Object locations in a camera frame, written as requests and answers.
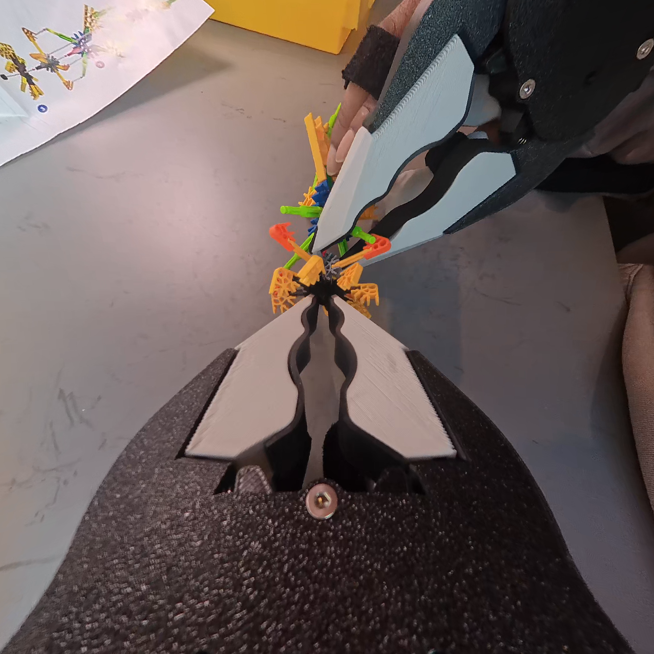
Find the person's right forearm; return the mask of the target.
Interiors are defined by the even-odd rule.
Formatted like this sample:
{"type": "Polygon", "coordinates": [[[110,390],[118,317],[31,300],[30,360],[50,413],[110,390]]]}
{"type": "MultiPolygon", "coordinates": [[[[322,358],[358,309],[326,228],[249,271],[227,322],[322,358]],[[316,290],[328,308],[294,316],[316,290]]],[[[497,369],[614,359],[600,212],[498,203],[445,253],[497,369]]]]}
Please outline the person's right forearm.
{"type": "Polygon", "coordinates": [[[628,198],[653,191],[653,68],[538,190],[628,198]]]}

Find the grey desk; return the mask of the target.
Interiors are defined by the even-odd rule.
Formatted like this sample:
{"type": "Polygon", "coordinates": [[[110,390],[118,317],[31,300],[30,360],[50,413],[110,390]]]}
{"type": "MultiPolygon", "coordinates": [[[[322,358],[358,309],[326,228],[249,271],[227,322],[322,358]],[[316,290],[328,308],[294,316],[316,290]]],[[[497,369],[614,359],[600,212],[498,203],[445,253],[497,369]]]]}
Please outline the grey desk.
{"type": "MultiPolygon", "coordinates": [[[[1,168],[1,645],[99,482],[157,409],[273,317],[279,206],[338,56],[205,23],[93,119],[1,168]]],[[[624,294],[602,201],[531,193],[371,266],[375,320],[511,440],[581,573],[653,652],[653,516],[621,375],[624,294]]]]}

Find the large blue green toy assembly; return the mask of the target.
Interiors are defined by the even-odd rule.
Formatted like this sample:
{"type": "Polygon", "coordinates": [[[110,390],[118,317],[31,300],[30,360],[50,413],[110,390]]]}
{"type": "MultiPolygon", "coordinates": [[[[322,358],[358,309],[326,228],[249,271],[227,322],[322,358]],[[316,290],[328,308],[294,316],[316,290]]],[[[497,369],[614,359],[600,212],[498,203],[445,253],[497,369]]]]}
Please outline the large blue green toy assembly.
{"type": "MultiPolygon", "coordinates": [[[[331,178],[331,176],[327,176],[326,180],[319,184],[317,183],[317,179],[315,179],[314,186],[309,188],[308,192],[305,194],[305,199],[298,206],[294,207],[284,205],[280,207],[280,212],[283,215],[297,215],[304,218],[310,218],[311,227],[308,229],[309,236],[301,246],[305,251],[308,250],[313,234],[316,232],[318,219],[323,211],[332,187],[333,178],[331,178]]],[[[346,236],[345,240],[338,243],[339,256],[341,258],[344,257],[347,251],[347,241],[351,237],[359,238],[367,244],[374,243],[375,241],[375,237],[364,235],[364,230],[360,227],[355,227],[351,234],[346,236]]]]}

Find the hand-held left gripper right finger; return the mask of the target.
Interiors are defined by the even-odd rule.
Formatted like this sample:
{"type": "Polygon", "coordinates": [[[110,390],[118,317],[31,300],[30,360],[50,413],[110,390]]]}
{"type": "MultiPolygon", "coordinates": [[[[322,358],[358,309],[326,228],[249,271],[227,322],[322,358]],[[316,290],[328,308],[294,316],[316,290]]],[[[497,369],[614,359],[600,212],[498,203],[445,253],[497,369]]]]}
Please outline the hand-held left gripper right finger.
{"type": "Polygon", "coordinates": [[[338,451],[374,487],[389,469],[453,459],[456,447],[407,348],[339,297],[328,304],[339,391],[338,451]]]}

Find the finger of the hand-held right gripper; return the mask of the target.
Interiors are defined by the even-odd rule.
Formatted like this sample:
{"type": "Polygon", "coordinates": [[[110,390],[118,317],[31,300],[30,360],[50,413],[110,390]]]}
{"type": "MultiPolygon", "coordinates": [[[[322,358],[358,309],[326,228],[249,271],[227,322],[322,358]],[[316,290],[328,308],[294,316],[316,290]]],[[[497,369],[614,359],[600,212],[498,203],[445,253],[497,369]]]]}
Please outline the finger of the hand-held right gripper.
{"type": "Polygon", "coordinates": [[[464,217],[486,200],[492,193],[515,175],[511,154],[507,152],[481,151],[459,171],[453,181],[446,180],[446,173],[433,174],[426,166],[426,152],[417,156],[419,163],[408,163],[405,168],[417,172],[402,171],[380,200],[383,217],[389,217],[393,208],[415,199],[435,178],[445,183],[445,193],[435,206],[419,209],[417,217],[408,220],[395,235],[390,237],[391,249],[379,257],[366,260],[365,265],[376,264],[386,258],[413,249],[443,235],[447,228],[464,217]]]}
{"type": "Polygon", "coordinates": [[[319,218],[314,253],[341,241],[408,161],[462,124],[473,70],[461,38],[453,36],[380,127],[358,130],[319,218]]]}

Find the yellow black toy wheel assembly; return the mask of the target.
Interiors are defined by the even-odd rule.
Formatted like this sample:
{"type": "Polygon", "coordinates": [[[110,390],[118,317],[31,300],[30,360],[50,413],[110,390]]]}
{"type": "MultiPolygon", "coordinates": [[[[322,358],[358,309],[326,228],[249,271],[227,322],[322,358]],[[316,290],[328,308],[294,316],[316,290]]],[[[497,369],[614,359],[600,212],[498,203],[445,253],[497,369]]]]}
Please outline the yellow black toy wheel assembly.
{"type": "Polygon", "coordinates": [[[289,222],[279,223],[269,229],[275,241],[285,250],[293,252],[288,264],[276,268],[272,275],[269,295],[273,312],[284,313],[308,296],[314,296],[326,307],[328,300],[334,297],[342,299],[366,318],[371,318],[368,307],[372,301],[379,304],[379,289],[375,283],[360,282],[363,273],[361,261],[388,253],[390,240],[365,233],[355,226],[353,236],[364,243],[360,252],[341,258],[329,252],[310,254],[312,238],[299,246],[289,226],[289,222]]]}

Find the white instruction sheet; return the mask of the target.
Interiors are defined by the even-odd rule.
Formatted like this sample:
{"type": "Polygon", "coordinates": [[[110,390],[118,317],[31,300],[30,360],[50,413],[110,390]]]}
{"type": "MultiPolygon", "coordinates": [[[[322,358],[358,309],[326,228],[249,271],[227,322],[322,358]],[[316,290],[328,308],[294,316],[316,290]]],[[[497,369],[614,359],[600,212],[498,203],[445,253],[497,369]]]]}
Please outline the white instruction sheet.
{"type": "Polygon", "coordinates": [[[2,1],[1,165],[96,115],[212,13],[204,1],[2,1]]]}

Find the yellow plastic bin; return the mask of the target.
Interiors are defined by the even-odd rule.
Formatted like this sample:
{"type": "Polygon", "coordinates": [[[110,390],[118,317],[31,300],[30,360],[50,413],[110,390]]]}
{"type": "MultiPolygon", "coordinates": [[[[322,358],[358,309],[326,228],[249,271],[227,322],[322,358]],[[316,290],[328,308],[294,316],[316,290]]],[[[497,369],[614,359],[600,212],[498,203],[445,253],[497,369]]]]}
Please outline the yellow plastic bin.
{"type": "Polygon", "coordinates": [[[208,1],[212,20],[339,54],[374,1],[208,1]]]}

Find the person's torso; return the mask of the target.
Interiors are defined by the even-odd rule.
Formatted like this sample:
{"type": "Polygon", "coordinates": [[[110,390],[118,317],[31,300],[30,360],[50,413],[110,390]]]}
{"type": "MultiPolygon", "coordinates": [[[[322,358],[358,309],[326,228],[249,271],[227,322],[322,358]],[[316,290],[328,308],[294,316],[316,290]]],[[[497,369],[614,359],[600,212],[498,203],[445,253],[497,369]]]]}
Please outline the person's torso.
{"type": "Polygon", "coordinates": [[[626,298],[623,377],[638,461],[653,506],[653,266],[619,268],[626,298]]]}

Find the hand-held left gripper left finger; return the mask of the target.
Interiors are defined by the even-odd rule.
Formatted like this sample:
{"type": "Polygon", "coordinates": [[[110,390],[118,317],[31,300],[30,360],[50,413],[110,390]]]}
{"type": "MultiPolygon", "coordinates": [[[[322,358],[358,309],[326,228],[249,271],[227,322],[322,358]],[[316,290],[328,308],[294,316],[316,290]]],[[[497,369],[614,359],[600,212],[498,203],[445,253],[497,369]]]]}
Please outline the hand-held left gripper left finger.
{"type": "Polygon", "coordinates": [[[185,446],[236,471],[259,466],[274,491],[300,491],[311,451],[301,372],[310,361],[313,296],[240,343],[185,446]]]}

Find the person's right hand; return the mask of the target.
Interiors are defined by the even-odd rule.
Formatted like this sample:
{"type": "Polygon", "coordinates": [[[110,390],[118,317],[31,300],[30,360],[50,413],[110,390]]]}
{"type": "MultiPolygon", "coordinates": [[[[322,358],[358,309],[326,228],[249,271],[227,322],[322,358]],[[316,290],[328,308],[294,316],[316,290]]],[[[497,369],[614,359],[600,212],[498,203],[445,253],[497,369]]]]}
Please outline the person's right hand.
{"type": "MultiPolygon", "coordinates": [[[[402,1],[379,22],[379,28],[401,37],[420,1],[402,1]]],[[[326,163],[326,172],[335,177],[353,143],[356,132],[365,118],[374,110],[377,100],[355,82],[348,83],[341,102],[341,109],[331,133],[331,145],[326,163]]]]}

